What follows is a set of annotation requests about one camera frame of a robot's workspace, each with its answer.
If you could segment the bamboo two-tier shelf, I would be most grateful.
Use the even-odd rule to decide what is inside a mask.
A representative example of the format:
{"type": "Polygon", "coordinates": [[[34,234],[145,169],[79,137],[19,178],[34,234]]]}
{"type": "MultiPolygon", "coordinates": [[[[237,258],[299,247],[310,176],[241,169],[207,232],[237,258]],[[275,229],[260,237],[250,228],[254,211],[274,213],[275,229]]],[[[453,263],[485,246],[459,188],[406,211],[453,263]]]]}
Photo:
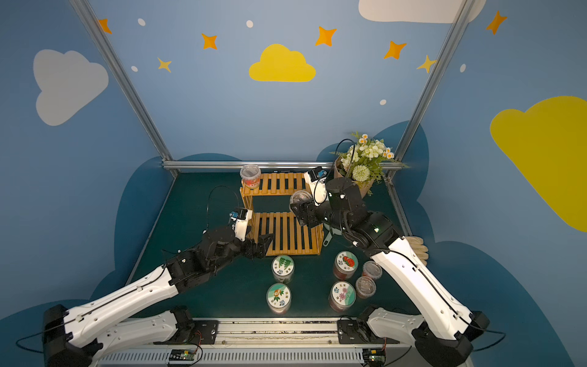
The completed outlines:
{"type": "MultiPolygon", "coordinates": [[[[247,209],[254,209],[255,197],[290,197],[297,191],[309,192],[304,175],[301,173],[262,174],[257,188],[240,188],[242,200],[247,209]]],[[[310,229],[301,226],[292,212],[262,213],[253,210],[252,232],[249,238],[259,240],[262,235],[273,234],[267,256],[277,255],[319,255],[323,248],[323,226],[310,229]]]]}

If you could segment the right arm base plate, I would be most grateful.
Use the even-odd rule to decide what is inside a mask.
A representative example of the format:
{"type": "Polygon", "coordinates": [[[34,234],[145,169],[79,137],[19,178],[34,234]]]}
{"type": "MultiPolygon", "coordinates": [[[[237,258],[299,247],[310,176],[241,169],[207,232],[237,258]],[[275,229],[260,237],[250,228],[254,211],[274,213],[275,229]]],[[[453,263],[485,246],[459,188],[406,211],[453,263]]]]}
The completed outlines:
{"type": "Polygon", "coordinates": [[[399,344],[395,339],[384,339],[375,335],[365,321],[341,317],[336,322],[339,344],[399,344]]]}

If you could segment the small clear jar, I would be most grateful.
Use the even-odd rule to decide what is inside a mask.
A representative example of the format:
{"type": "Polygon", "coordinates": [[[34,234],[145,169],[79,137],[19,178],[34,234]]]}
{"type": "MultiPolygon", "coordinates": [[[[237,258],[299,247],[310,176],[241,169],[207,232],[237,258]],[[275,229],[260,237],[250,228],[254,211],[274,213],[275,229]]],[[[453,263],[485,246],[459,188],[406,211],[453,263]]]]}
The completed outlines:
{"type": "Polygon", "coordinates": [[[240,170],[242,186],[257,189],[261,183],[261,169],[258,165],[245,165],[240,170]]]}
{"type": "Polygon", "coordinates": [[[355,289],[358,298],[368,299],[375,295],[377,286],[372,278],[361,276],[356,280],[355,289]]]}
{"type": "Polygon", "coordinates": [[[296,191],[290,197],[290,208],[300,206],[302,203],[313,203],[313,196],[308,191],[296,191]]]}
{"type": "Polygon", "coordinates": [[[362,268],[362,275],[376,281],[383,275],[383,270],[375,261],[367,261],[362,268]]]}

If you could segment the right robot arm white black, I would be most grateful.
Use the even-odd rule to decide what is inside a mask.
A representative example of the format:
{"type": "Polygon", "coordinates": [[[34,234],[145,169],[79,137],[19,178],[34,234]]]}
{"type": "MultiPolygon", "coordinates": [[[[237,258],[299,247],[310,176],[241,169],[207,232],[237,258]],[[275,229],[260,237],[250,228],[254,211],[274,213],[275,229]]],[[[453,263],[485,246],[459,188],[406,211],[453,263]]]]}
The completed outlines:
{"type": "Polygon", "coordinates": [[[361,318],[374,335],[414,347],[432,366],[460,366],[469,359],[489,318],[469,310],[440,284],[394,223],[368,209],[356,184],[339,177],[287,186],[295,190],[290,209],[301,226],[324,224],[339,232],[389,274],[419,310],[412,317],[383,308],[366,310],[361,318]]]}

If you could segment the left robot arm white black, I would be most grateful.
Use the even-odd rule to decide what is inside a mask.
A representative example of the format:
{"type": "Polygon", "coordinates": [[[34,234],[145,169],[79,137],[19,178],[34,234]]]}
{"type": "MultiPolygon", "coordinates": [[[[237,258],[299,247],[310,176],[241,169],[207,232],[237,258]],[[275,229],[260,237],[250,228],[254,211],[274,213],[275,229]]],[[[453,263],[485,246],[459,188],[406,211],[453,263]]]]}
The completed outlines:
{"type": "Polygon", "coordinates": [[[94,366],[119,350],[150,343],[186,344],[195,326],[186,307],[155,317],[135,315],[216,276],[235,258],[264,258],[274,234],[239,238],[224,226],[203,235],[194,247],[177,253],[139,280],[88,304],[61,304],[44,313],[42,344],[46,366],[94,366]]]}

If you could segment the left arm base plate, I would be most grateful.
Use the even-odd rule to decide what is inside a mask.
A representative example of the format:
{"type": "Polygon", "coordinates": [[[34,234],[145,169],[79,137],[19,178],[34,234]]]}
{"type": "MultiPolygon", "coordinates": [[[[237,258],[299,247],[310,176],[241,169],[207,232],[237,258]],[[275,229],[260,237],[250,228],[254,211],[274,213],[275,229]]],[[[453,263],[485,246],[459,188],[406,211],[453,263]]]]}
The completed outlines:
{"type": "Polygon", "coordinates": [[[175,334],[156,345],[213,345],[220,323],[216,320],[195,320],[177,324],[175,334]]]}

